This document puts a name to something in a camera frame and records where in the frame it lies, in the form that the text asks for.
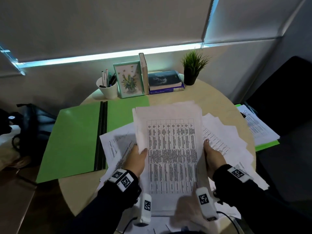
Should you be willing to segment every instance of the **white cup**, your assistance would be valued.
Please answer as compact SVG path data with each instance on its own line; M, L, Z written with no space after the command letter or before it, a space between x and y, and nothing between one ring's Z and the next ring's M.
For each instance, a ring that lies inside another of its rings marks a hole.
M117 98L117 96L118 96L118 87L117 87L118 83L117 83L117 81L114 85L112 85L111 87L108 87L108 88L101 88L100 85L103 85L102 84L102 78L99 78L96 81L96 86L104 94L105 98L107 98L107 99Z

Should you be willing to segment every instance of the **person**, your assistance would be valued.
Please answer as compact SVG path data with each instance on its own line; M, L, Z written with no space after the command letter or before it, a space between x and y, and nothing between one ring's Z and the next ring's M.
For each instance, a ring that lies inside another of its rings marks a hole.
M216 195L221 201L235 206L255 234L300 233L311 228L311 218L265 193L252 180L241 182L228 172L232 166L220 152L209 146L208 140L203 146L207 173L215 182ZM133 206L141 192L138 178L143 172L147 153L147 149L138 153L135 145L124 165L133 178L129 187L122 192L115 183L106 182L97 197L61 233L114 233L123 211Z

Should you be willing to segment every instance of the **forearm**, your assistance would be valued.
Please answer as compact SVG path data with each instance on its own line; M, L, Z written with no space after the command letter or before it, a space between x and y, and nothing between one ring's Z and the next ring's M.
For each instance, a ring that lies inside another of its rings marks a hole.
M139 196L138 178L129 173L134 181L124 192L116 184L106 182L97 197L61 233L114 233L122 212Z
M213 175L217 195L239 210L255 234L272 230L298 231L311 222L305 215L266 194L252 180L242 183L227 171L230 167L223 165Z

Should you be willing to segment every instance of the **framed picture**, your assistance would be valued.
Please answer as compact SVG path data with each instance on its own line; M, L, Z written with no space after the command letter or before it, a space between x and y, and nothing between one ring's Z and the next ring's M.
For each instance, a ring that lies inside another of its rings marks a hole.
M121 98L144 95L140 61L113 64Z

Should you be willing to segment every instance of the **black book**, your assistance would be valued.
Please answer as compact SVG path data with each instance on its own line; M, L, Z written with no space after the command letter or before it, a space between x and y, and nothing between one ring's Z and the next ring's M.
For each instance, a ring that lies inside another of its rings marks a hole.
M149 73L148 78L150 90L163 90L182 86L179 74L175 70Z

